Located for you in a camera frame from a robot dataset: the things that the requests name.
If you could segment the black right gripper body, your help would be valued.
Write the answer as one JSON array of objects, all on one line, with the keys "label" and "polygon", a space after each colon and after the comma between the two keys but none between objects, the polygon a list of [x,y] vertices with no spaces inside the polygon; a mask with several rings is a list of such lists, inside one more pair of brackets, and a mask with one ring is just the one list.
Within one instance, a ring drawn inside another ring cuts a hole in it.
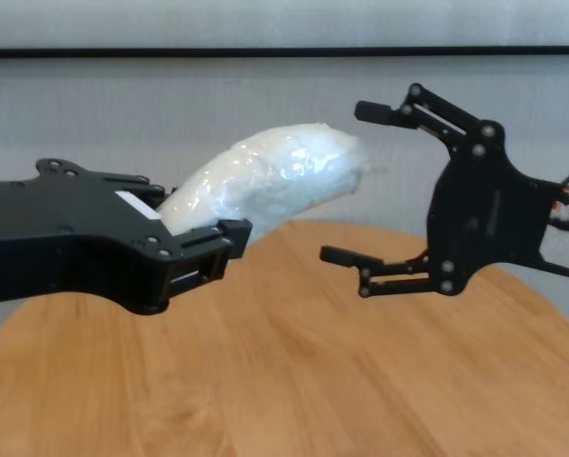
[{"label": "black right gripper body", "polygon": [[480,121],[452,145],[427,217],[431,288],[456,295],[480,269],[497,263],[569,277],[542,257],[540,245],[564,185],[518,171],[505,151],[502,125]]}]

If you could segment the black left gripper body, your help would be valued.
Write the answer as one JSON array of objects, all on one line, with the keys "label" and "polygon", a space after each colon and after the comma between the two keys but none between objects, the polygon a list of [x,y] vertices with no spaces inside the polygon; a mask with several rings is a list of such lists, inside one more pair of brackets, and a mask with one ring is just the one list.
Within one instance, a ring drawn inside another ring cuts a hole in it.
[{"label": "black left gripper body", "polygon": [[41,159],[37,176],[0,181],[0,302],[84,292],[151,315],[168,305],[167,231],[90,171]]}]

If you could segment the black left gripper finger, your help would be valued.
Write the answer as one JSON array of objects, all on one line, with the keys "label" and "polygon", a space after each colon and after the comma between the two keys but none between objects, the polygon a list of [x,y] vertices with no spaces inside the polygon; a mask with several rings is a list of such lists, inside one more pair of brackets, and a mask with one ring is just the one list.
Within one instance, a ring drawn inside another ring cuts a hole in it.
[{"label": "black left gripper finger", "polygon": [[109,183],[115,190],[128,191],[152,209],[160,207],[176,190],[152,183],[146,176],[99,172],[98,177]]},{"label": "black left gripper finger", "polygon": [[230,260],[245,252],[252,224],[244,220],[219,220],[215,225],[194,228],[182,235],[182,260],[179,275],[202,280],[221,279]]}]

